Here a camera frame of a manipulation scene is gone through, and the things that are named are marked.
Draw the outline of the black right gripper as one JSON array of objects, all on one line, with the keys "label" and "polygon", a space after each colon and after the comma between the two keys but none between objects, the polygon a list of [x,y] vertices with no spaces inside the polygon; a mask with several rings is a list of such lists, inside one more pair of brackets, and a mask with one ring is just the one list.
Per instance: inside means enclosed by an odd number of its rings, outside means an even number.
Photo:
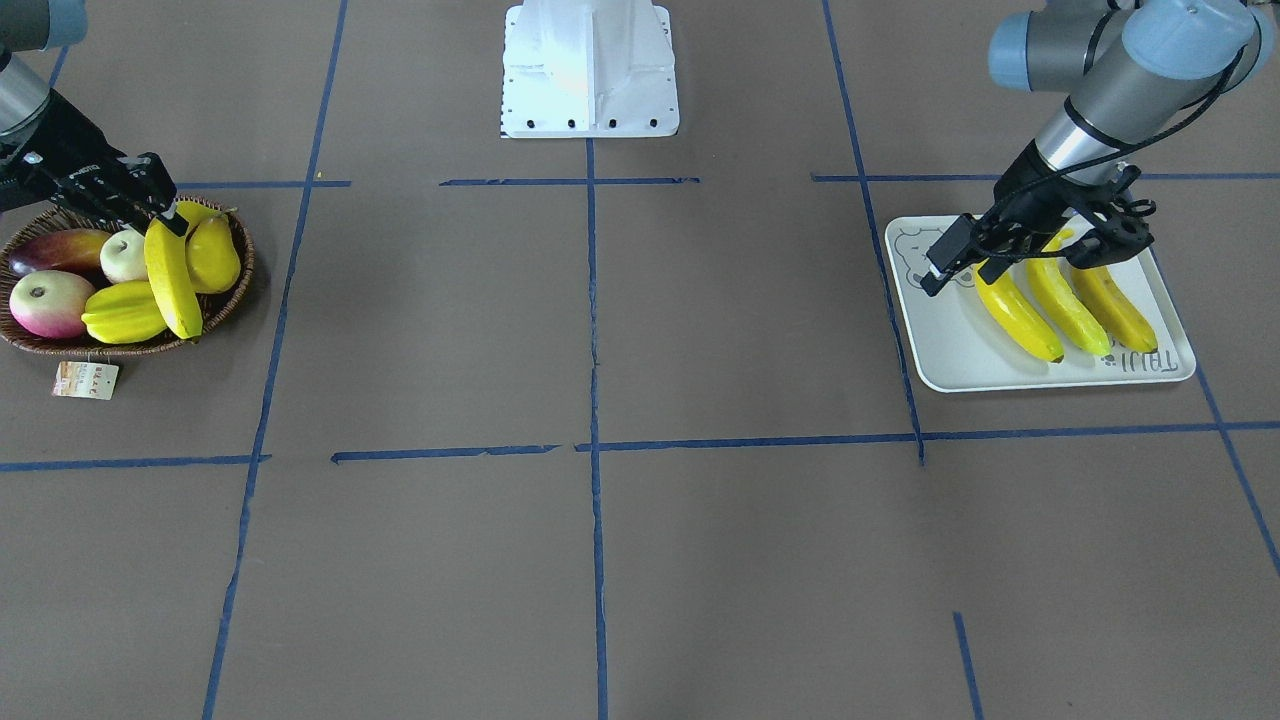
[{"label": "black right gripper", "polygon": [[145,234],[159,222],[186,238],[177,186],[159,155],[128,156],[58,91],[32,118],[3,135],[1,210],[52,202],[83,217],[119,217]]}]

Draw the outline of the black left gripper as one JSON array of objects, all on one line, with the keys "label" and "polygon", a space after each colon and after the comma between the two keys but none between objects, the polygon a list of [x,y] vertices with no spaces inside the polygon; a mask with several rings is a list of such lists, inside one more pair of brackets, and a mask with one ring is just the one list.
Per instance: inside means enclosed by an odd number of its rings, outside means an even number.
[{"label": "black left gripper", "polygon": [[1047,250],[1074,211],[1066,201],[1070,183],[1098,186],[1117,170],[1119,151],[1065,165],[1051,165],[1032,140],[1000,177],[995,204],[979,218],[959,215],[925,252],[931,270],[920,287],[929,297],[964,272],[980,264],[977,274],[995,284],[1011,266],[1034,258],[1062,258],[1062,250]]}]

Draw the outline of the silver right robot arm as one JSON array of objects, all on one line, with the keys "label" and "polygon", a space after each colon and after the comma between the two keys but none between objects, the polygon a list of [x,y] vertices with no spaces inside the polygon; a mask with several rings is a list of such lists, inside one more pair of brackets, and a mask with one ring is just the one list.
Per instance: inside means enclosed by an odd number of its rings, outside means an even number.
[{"label": "silver right robot arm", "polygon": [[154,152],[129,156],[22,53],[51,51],[84,40],[82,1],[1,4],[1,210],[38,202],[116,222],[140,233],[152,222],[184,236],[177,186]]}]

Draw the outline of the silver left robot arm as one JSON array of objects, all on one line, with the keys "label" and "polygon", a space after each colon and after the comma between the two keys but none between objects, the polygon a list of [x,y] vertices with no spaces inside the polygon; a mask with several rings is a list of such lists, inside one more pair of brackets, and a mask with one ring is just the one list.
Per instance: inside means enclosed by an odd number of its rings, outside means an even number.
[{"label": "silver left robot arm", "polygon": [[1130,196],[1132,161],[1253,77],[1277,46],[1277,10],[1253,1],[1051,1],[1007,17],[988,69],[1006,88],[1060,92],[1060,109],[998,178],[980,215],[963,214],[927,251],[936,296],[974,269],[992,283],[1052,259],[1070,217],[1089,224],[1059,251],[1078,269],[1124,263],[1153,243],[1152,202]]}]

